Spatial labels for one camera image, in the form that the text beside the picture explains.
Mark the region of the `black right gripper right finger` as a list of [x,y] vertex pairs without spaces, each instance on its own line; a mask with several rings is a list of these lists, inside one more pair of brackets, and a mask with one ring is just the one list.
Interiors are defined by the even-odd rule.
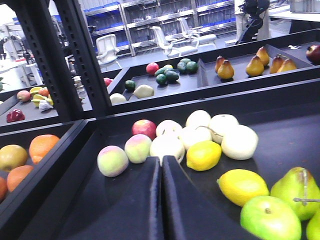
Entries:
[[162,160],[162,189],[168,240],[257,239],[205,198],[174,156]]

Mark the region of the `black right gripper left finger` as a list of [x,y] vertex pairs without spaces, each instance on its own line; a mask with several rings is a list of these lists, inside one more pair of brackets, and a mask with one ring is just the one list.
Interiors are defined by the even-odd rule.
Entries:
[[76,195],[53,240],[160,239],[160,164],[149,157],[111,179],[97,173]]

